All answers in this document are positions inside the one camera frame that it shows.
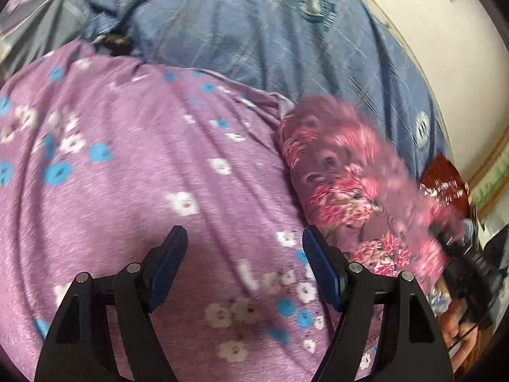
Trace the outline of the person's hand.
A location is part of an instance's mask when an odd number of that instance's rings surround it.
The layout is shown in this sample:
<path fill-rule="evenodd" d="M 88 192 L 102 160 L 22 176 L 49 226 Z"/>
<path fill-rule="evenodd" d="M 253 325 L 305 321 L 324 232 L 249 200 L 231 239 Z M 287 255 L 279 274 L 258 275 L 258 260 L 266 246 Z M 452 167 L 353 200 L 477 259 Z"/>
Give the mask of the person's hand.
<path fill-rule="evenodd" d="M 456 372 L 468 358 L 476 345 L 478 337 L 478 329 L 473 323 L 459 323 L 462 311 L 463 302 L 459 299 L 453 299 L 445 313 L 436 317 L 444 342 L 448 348 L 452 347 L 456 338 L 463 339 L 459 343 L 459 349 L 450 359 L 453 372 Z"/>

